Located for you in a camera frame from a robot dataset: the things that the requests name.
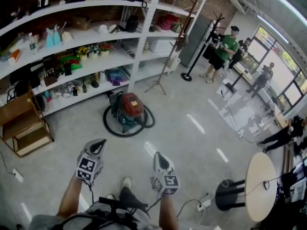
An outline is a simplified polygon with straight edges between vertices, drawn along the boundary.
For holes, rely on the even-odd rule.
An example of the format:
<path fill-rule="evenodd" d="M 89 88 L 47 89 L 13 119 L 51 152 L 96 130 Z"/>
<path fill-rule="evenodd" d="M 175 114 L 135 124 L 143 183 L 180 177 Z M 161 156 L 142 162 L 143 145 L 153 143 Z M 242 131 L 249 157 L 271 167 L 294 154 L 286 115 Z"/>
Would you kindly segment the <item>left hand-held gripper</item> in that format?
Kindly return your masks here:
<path fill-rule="evenodd" d="M 94 139 L 87 142 L 76 167 L 76 177 L 84 183 L 92 184 L 103 168 L 103 156 L 106 151 L 106 139 Z"/>

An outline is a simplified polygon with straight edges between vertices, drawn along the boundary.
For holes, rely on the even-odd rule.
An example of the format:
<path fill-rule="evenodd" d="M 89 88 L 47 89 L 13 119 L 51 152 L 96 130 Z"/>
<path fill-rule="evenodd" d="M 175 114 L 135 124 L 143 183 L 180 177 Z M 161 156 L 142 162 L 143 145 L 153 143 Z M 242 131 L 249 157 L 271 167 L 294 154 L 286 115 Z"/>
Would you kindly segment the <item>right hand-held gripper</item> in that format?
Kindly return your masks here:
<path fill-rule="evenodd" d="M 158 197 L 174 195 L 180 188 L 180 180 L 175 174 L 160 171 L 174 171 L 173 162 L 164 154 L 156 152 L 153 157 L 152 188 Z"/>

